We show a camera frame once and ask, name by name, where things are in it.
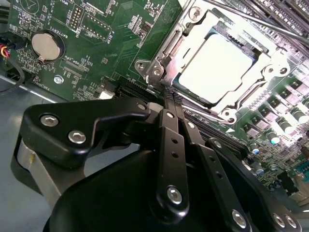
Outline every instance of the black plastic mount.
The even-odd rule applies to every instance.
[[[0,44],[4,44],[8,49],[18,50],[26,46],[27,38],[22,38],[10,31],[1,32]]]
[[[130,120],[145,120],[150,110],[139,99],[116,99],[35,105],[24,112],[20,136],[25,144],[64,168],[82,166],[88,154],[98,144],[96,135]],[[45,115],[55,116],[59,123],[48,127],[41,123]],[[82,144],[68,139],[70,131],[81,131]]]
[[[301,231],[224,143],[214,138],[205,143],[181,106],[164,102],[160,111],[136,98],[25,111],[14,157],[22,138],[34,152],[73,171],[99,151],[140,144],[138,152],[67,189],[53,209],[49,231]],[[45,115],[58,124],[42,124]],[[82,131],[85,142],[70,141],[73,130]]]

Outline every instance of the capacitor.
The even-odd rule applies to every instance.
[[[257,154],[260,153],[260,150],[257,148],[256,143],[250,144],[249,147],[250,147],[250,150],[251,150],[251,152],[252,152],[253,154],[257,155]]]
[[[262,175],[264,173],[263,167],[256,161],[251,164],[251,167],[257,175]]]
[[[286,134],[291,134],[294,131],[294,128],[287,121],[280,122],[279,126]]]
[[[275,181],[274,181],[274,185],[275,185],[275,187],[276,187],[277,189],[281,188],[281,183],[280,183],[279,180],[275,180]]]
[[[275,186],[273,183],[270,183],[270,184],[268,185],[268,190],[269,190],[269,191],[273,192],[273,191],[275,191],[275,189],[276,189],[276,186]]]
[[[250,172],[252,173],[252,175],[254,175],[255,177],[257,177],[257,174],[251,169]]]
[[[277,165],[276,164],[271,164],[269,166],[269,168],[270,168],[270,170],[275,171],[275,170],[277,170]]]
[[[304,154],[304,156],[309,160],[309,149],[306,148],[305,146],[303,146],[301,149],[300,149],[300,152]]]
[[[275,132],[267,133],[266,137],[268,138],[271,144],[277,144],[280,142],[280,138],[277,136]]]
[[[299,123],[306,123],[309,120],[309,116],[305,115],[302,111],[297,110],[294,113],[292,113],[293,117],[299,122]]]

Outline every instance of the ram slot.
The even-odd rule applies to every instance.
[[[308,4],[302,1],[286,0],[286,2],[295,10],[306,22],[309,23],[309,7]]]
[[[304,32],[309,32],[309,25],[302,18],[300,18],[294,11],[292,11],[285,3],[280,0],[273,0],[274,4],[279,10],[285,14],[286,17],[290,18],[294,22],[295,26],[298,26]]]
[[[263,10],[261,10],[260,8],[258,8],[256,5],[254,5],[251,1],[249,0],[241,0],[241,2],[247,6],[249,9],[251,9],[257,16],[259,16],[261,19],[269,22],[269,23],[273,23],[272,20],[270,20],[264,13]],[[282,38],[284,38],[284,40],[286,41],[287,44],[290,44],[292,47],[294,47],[295,49],[297,49],[298,51],[300,51],[303,55],[305,55],[306,57],[309,58],[309,51],[308,49],[303,46],[300,42],[298,42],[297,40],[293,40],[290,37],[287,36],[281,36]]]

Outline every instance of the green circuit board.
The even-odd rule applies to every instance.
[[[239,1],[224,2],[244,10]],[[25,48],[10,51],[10,55],[25,71],[35,75],[34,84],[68,101],[97,99],[94,94],[104,79],[124,78],[146,89],[134,63],[154,57],[181,12],[178,0],[12,0],[9,31],[31,41],[38,31],[50,30],[62,39],[65,53],[60,59],[42,65],[28,43]],[[252,25],[261,30],[261,25]],[[275,36],[269,35],[267,30],[263,33],[271,40]],[[216,123],[190,113],[243,145],[256,143],[260,153],[254,159],[261,162],[265,170],[258,178],[266,186],[283,171],[293,176],[295,168],[307,160],[300,152],[301,147],[309,147],[307,139],[298,139],[306,138],[308,123],[297,125],[293,136],[281,135],[277,145],[266,138],[267,130],[253,138],[243,129],[255,116],[261,116],[258,109],[268,106],[269,98],[279,95],[301,75],[309,75],[309,59],[301,53],[289,53],[288,62],[290,74],[273,78],[263,95],[237,112],[234,125]],[[55,83],[56,75],[63,78],[61,85]],[[306,95],[298,98],[300,102],[308,101]],[[289,112],[296,108],[292,104],[287,107]],[[272,164],[276,164],[276,170],[270,169]]]
[[[103,78],[145,87],[134,61],[152,59],[181,11],[178,0],[12,0],[9,30],[29,40],[51,30],[63,40],[65,54],[42,65],[28,43],[11,56],[36,75],[34,84],[69,101],[93,99]],[[61,85],[55,75],[63,77]]]

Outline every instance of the electrolytic capacitor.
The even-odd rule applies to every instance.
[[[275,132],[269,132],[266,134],[266,137],[270,141],[271,144],[277,144],[280,142],[280,138]]]
[[[292,115],[299,123],[306,123],[309,120],[309,116],[305,115],[300,110],[295,111]]]
[[[258,162],[255,161],[250,166],[257,175],[262,175],[264,173],[263,167]]]
[[[268,190],[271,191],[271,192],[275,191],[275,188],[276,188],[276,186],[273,183],[270,183],[268,185]]]
[[[275,185],[275,187],[276,187],[277,189],[281,188],[281,183],[280,183],[279,180],[275,180],[275,181],[274,181],[274,185]]]
[[[294,131],[294,128],[287,121],[283,121],[283,122],[279,123],[279,126],[284,131],[284,133],[286,133],[286,134],[290,134]]]
[[[253,154],[257,155],[257,154],[260,153],[260,150],[257,148],[256,143],[250,144],[249,147],[250,147],[250,150],[251,150],[251,152],[252,152]]]

